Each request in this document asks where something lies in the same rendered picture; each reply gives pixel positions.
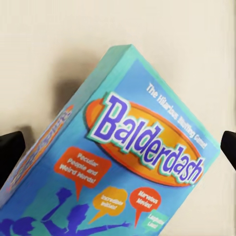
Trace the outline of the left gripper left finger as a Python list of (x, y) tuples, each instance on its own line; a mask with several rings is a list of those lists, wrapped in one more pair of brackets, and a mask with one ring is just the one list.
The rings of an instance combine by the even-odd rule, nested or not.
[(0, 190), (26, 149), (21, 131), (0, 136)]

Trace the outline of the board game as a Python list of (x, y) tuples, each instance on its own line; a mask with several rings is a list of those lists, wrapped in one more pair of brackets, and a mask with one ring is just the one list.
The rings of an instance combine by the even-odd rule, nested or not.
[(0, 236), (159, 236), (221, 152), (133, 44), (110, 46), (0, 190)]

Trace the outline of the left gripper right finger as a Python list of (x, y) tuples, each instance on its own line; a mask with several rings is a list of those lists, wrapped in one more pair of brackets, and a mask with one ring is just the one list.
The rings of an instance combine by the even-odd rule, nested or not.
[(236, 133), (224, 131), (221, 142), (222, 152), (224, 152), (236, 170)]

